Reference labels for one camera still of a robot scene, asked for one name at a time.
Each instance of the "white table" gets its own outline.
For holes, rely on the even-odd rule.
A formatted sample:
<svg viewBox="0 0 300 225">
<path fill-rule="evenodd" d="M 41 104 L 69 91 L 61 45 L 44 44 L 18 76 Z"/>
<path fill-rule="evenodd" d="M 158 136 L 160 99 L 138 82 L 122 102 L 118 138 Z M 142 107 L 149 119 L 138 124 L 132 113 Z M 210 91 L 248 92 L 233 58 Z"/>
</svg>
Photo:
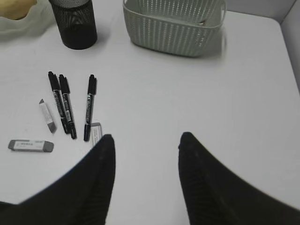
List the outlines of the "white table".
<svg viewBox="0 0 300 225">
<path fill-rule="evenodd" d="M 1 43 L 0 201 L 31 197 L 88 152 L 83 126 L 94 74 L 94 120 L 113 135 L 117 152 L 108 225 L 188 225 L 177 169 L 184 131 L 247 182 L 300 209 L 300 98 L 278 23 L 229 12 L 222 51 L 190 59 L 133 45 L 120 2 L 94 1 L 94 8 L 105 38 L 85 51 L 64 47 L 56 26 Z M 69 80 L 76 141 L 63 133 L 49 70 Z M 41 98 L 54 114 L 54 135 Z M 49 140 L 54 151 L 11 152 L 8 142 L 18 138 Z"/>
</svg>

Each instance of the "eraser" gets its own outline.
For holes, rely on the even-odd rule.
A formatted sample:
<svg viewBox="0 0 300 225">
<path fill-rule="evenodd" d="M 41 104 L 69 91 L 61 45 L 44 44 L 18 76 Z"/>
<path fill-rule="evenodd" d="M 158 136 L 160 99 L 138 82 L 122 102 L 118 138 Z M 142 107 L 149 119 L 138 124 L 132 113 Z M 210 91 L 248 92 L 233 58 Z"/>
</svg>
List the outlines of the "eraser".
<svg viewBox="0 0 300 225">
<path fill-rule="evenodd" d="M 47 141 L 11 140 L 8 148 L 12 151 L 52 152 L 54 144 Z"/>
<path fill-rule="evenodd" d="M 40 109 L 41 109 L 41 111 L 44 115 L 45 121 L 48 125 L 48 128 L 49 128 L 50 132 L 54 133 L 55 130 L 56 130 L 56 126 L 53 122 L 53 119 L 52 119 L 52 116 L 49 112 L 49 109 L 48 109 L 48 107 L 47 107 L 47 105 L 46 105 L 46 103 L 44 102 L 43 99 L 39 102 L 39 107 L 40 107 Z"/>
<path fill-rule="evenodd" d="M 91 139 L 93 147 L 100 141 L 102 138 L 102 129 L 100 123 L 92 123 L 90 127 Z"/>
</svg>

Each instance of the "white bag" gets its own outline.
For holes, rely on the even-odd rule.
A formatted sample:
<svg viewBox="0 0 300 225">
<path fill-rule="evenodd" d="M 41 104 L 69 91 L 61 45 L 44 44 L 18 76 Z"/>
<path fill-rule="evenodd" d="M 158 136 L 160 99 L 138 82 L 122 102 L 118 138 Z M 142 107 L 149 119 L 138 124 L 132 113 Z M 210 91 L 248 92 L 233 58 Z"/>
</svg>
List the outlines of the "white bag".
<svg viewBox="0 0 300 225">
<path fill-rule="evenodd" d="M 49 1 L 37 0 L 36 5 L 32 6 L 21 20 L 0 17 L 0 37 L 22 33 L 43 33 L 54 22 L 55 18 Z"/>
</svg>

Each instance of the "woven basket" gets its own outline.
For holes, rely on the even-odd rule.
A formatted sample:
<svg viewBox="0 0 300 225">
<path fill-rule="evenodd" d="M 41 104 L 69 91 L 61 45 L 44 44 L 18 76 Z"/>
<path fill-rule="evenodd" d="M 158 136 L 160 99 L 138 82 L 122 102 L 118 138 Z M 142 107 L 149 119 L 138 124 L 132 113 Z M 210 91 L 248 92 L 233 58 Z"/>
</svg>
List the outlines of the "woven basket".
<svg viewBox="0 0 300 225">
<path fill-rule="evenodd" d="M 224 0 L 127 0 L 123 3 L 131 41 L 152 50 L 200 56 L 223 24 Z"/>
</svg>

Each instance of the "black mesh pen holder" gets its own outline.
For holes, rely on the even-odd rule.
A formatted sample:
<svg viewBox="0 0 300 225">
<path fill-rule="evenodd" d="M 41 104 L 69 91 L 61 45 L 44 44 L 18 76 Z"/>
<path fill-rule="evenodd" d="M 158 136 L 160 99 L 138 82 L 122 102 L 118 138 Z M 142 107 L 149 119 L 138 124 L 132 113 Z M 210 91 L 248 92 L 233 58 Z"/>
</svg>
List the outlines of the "black mesh pen holder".
<svg viewBox="0 0 300 225">
<path fill-rule="evenodd" d="M 97 41 L 91 0 L 49 0 L 49 2 L 65 46 L 81 50 L 91 47 Z"/>
</svg>

